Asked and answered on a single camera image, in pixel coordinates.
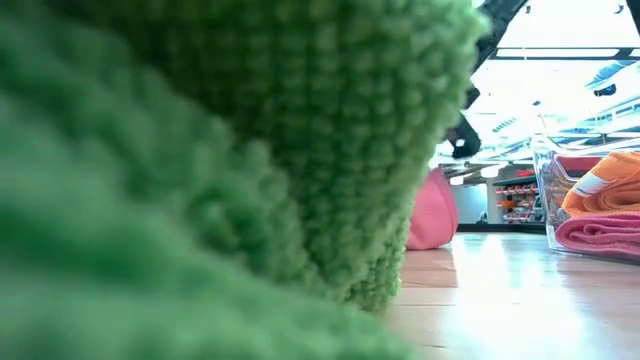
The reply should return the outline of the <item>green microfiber towel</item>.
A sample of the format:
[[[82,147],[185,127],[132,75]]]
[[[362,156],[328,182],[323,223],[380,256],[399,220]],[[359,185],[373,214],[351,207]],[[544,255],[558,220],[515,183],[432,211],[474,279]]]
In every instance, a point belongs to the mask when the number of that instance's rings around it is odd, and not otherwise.
[[[0,0],[0,360],[418,360],[471,0]]]

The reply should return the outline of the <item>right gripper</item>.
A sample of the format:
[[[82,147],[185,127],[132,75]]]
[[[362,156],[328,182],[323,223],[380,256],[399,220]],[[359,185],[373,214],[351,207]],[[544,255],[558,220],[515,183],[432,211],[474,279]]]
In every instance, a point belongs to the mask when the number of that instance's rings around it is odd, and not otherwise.
[[[453,159],[473,157],[481,147],[477,132],[463,114],[460,115],[458,123],[447,130],[446,138],[453,147]]]

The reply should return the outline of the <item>pink microfiber towel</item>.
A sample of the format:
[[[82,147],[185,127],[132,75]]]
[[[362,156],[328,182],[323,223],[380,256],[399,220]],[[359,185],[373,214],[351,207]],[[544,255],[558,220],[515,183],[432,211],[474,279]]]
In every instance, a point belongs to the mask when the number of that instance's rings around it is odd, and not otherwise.
[[[640,257],[640,213],[571,218],[558,226],[555,237],[569,250]]]
[[[407,249],[423,251],[449,243],[457,231],[455,198],[443,171],[430,171],[415,198]]]

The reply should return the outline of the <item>red background object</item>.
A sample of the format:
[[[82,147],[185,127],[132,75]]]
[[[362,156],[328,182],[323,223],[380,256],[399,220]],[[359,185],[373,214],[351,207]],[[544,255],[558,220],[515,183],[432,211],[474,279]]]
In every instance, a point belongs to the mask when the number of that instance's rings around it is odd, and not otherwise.
[[[570,176],[576,177],[578,172],[585,173],[599,163],[601,157],[566,157],[558,156],[555,161]]]

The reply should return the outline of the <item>black aluminium table frame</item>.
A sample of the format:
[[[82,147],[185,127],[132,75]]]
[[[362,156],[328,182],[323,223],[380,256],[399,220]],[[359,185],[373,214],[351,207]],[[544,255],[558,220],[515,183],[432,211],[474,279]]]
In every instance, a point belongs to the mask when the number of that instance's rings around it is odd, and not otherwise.
[[[523,224],[459,224],[458,233],[524,233],[546,234],[546,227],[541,223]]]

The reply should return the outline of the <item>black shelf with orange bins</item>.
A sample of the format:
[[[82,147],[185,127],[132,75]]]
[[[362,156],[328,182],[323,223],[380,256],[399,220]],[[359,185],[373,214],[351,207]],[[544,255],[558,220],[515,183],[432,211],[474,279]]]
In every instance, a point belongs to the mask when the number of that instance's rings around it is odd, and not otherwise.
[[[493,185],[496,206],[507,224],[541,224],[545,220],[542,201],[533,169],[518,169]]]

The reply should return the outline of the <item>orange microfiber towel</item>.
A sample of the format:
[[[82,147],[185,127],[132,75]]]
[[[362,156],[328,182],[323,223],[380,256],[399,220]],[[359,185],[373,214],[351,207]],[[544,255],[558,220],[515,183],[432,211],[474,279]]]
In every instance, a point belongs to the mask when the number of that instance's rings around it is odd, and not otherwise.
[[[571,217],[640,212],[640,152],[611,152],[566,194]]]

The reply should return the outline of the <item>clear plastic bin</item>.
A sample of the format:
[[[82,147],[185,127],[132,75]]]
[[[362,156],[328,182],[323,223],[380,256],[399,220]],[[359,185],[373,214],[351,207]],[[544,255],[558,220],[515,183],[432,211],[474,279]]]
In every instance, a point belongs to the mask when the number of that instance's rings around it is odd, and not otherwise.
[[[640,257],[629,255],[592,254],[569,250],[557,242],[555,231],[560,224],[571,217],[562,209],[566,194],[584,176],[578,172],[577,176],[568,175],[555,161],[558,156],[566,157],[605,157],[611,152],[630,151],[640,152],[640,137],[610,140],[606,138],[601,144],[592,146],[560,145],[548,137],[534,137],[530,146],[533,151],[534,169],[537,177],[543,210],[545,212],[546,234],[549,247],[556,251],[585,254],[588,256],[615,259],[618,261],[640,264]]]

